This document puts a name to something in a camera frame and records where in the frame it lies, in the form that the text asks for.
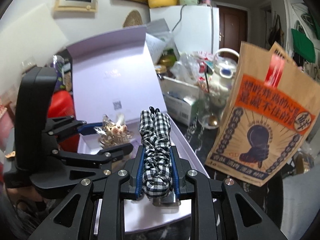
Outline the person left hand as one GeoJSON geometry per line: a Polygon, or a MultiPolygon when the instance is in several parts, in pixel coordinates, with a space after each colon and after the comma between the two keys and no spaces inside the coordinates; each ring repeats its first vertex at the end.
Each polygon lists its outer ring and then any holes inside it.
{"type": "Polygon", "coordinates": [[[43,198],[33,186],[9,189],[4,184],[1,194],[1,222],[39,224],[50,213],[55,201],[43,198]]]}

